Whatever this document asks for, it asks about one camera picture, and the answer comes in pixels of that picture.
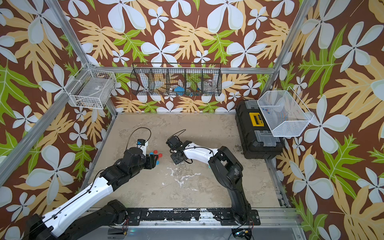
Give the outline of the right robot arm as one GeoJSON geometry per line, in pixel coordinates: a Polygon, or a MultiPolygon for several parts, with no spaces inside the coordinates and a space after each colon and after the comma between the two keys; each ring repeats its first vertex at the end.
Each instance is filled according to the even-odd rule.
{"type": "Polygon", "coordinates": [[[247,222],[251,205],[243,188],[244,168],[227,147],[211,149],[191,141],[182,142],[177,136],[169,137],[167,145],[175,165],[186,162],[188,159],[209,165],[216,180],[229,193],[233,220],[240,225],[247,222]]]}

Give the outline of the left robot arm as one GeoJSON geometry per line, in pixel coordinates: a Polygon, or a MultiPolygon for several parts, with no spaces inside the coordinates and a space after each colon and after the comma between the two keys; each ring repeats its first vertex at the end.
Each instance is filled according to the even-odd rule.
{"type": "Polygon", "coordinates": [[[112,166],[101,170],[93,182],[60,207],[26,223],[25,240],[78,240],[102,226],[124,226],[129,221],[127,208],[118,200],[110,201],[89,215],[83,214],[95,203],[116,191],[141,170],[156,166],[158,155],[145,155],[132,147],[112,166]]]}

